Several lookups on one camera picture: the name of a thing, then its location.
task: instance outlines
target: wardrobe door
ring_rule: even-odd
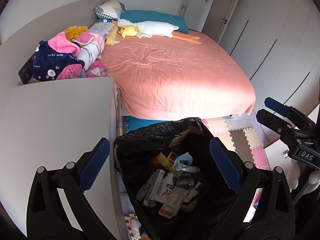
[[[284,26],[293,0],[257,0],[231,57],[249,79],[261,66]]]
[[[253,7],[257,0],[239,0],[228,23],[228,27],[219,43],[219,45],[231,54],[241,33],[244,31],[248,19],[252,13]]]
[[[264,99],[266,97],[271,97],[283,104],[288,104],[290,101],[295,102],[291,97],[296,97],[295,91],[298,87],[307,80],[310,75],[311,70],[317,68],[319,63],[316,63],[320,56],[320,13],[316,6],[312,5],[312,10],[310,18],[307,24],[307,27],[304,31],[304,34],[301,38],[301,41],[298,44],[297,49],[289,59],[288,63],[285,65],[281,73],[276,76],[274,82],[267,89],[261,97],[257,97],[256,104],[254,109],[257,111],[264,108]],[[310,108],[310,105],[304,105],[305,98],[309,98],[308,93],[305,96],[299,98],[299,106],[302,106],[302,109],[297,107],[299,110],[311,111],[315,106],[313,104]]]
[[[272,86],[297,51],[310,18],[311,8],[312,2],[310,0],[293,0],[289,15],[276,43],[251,79],[256,98],[262,97]]]

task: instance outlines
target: plastic bag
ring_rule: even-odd
[[[118,171],[139,221],[152,240],[205,240],[234,200],[235,191],[228,188],[210,154],[212,138],[200,118],[156,123],[116,138]],[[171,151],[179,155],[189,152],[193,157],[192,165],[199,167],[208,181],[201,181],[197,190],[199,195],[204,192],[205,195],[192,212],[179,211],[176,216],[167,219],[158,214],[161,203],[157,203],[156,207],[143,206],[136,195],[159,168],[149,165],[150,158],[159,153],[167,156]]]

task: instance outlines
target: blue foam mat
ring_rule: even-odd
[[[123,133],[128,133],[132,130],[137,130],[144,126],[149,126],[154,123],[167,122],[160,120],[139,119],[133,116],[123,116]]]

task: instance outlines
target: plastic bottle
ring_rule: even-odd
[[[195,186],[193,177],[190,173],[175,176],[173,182],[175,187],[181,187],[187,190]]]
[[[183,163],[184,165],[191,165],[192,164],[192,156],[189,153],[185,153],[178,157],[178,161]]]
[[[168,173],[167,176],[161,181],[155,200],[164,203],[171,194],[173,185],[173,173]]]

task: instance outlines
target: pink bed sheet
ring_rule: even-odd
[[[167,121],[250,114],[255,93],[247,76],[208,36],[191,34],[202,44],[118,35],[119,44],[105,47],[101,62],[128,114]]]

